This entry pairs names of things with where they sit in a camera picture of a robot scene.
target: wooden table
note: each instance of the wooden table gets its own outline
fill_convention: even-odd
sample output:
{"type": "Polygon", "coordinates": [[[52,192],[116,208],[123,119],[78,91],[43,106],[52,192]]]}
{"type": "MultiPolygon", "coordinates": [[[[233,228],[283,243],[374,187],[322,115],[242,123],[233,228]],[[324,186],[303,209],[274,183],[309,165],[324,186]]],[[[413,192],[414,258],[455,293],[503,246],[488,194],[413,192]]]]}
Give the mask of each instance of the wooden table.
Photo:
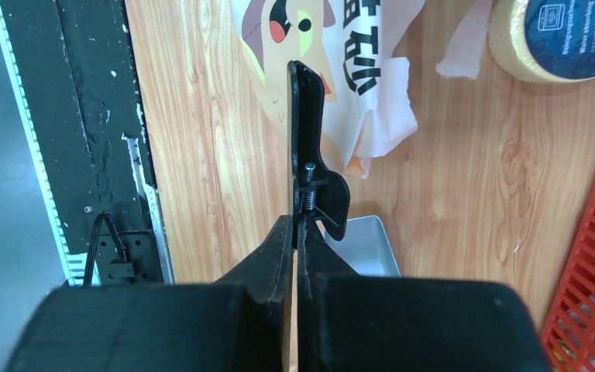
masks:
{"type": "MultiPolygon", "coordinates": [[[[595,80],[526,84],[488,50],[475,81],[437,75],[471,2],[428,1],[396,49],[420,128],[348,180],[350,217],[382,218],[403,275],[507,283],[540,326],[595,177],[595,80]]],[[[286,143],[229,0],[127,8],[175,277],[213,281],[286,212],[286,143]]]]}

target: blue label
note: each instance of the blue label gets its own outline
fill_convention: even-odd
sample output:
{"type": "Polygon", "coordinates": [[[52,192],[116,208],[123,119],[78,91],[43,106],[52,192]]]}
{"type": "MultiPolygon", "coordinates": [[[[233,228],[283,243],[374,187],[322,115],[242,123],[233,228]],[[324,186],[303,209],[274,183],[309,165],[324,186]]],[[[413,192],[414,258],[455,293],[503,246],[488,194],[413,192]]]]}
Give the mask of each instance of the blue label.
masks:
{"type": "Polygon", "coordinates": [[[531,0],[525,39],[534,59],[551,74],[595,77],[595,0],[531,0]]]}

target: screw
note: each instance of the screw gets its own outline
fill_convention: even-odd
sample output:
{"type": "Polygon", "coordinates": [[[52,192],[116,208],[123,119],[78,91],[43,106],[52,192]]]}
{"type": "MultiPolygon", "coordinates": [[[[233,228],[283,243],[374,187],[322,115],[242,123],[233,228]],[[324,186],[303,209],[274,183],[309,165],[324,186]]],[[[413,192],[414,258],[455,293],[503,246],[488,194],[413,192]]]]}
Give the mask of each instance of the screw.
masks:
{"type": "MultiPolygon", "coordinates": [[[[307,171],[306,175],[304,176],[304,180],[307,182],[312,181],[314,178],[314,171],[316,169],[316,164],[313,164],[311,162],[306,163],[304,165],[304,169],[307,171]]],[[[307,193],[306,198],[304,200],[304,207],[303,207],[303,209],[305,211],[313,211],[314,208],[316,208],[316,190],[309,191],[307,193]]]]}

